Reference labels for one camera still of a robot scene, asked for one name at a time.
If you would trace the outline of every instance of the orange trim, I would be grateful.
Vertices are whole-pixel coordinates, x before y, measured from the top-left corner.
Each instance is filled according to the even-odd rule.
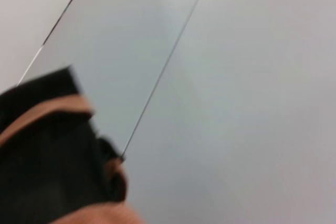
[[[93,115],[93,110],[87,99],[78,94],[41,102],[23,113],[0,134],[0,147],[17,132],[57,111],[88,113],[89,115]]]

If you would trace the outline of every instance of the light gray surface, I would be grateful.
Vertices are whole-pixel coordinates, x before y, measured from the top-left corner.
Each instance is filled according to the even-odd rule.
[[[127,149],[148,223],[336,222],[335,0],[200,0]]]
[[[73,64],[122,150],[195,1],[74,0],[25,79]]]
[[[0,0],[0,92],[16,85],[70,0]]]

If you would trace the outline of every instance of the black fabric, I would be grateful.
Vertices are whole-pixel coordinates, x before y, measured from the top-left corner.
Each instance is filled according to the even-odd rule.
[[[40,101],[77,92],[67,69],[10,90],[0,97],[3,125]],[[0,148],[0,223],[48,223],[83,206],[120,200],[118,179],[109,182],[103,168],[118,153],[96,139],[88,120],[85,113],[53,113]]]

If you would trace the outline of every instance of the white wall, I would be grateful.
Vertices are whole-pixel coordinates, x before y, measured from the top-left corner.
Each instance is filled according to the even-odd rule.
[[[0,92],[18,83],[70,0],[0,0]]]

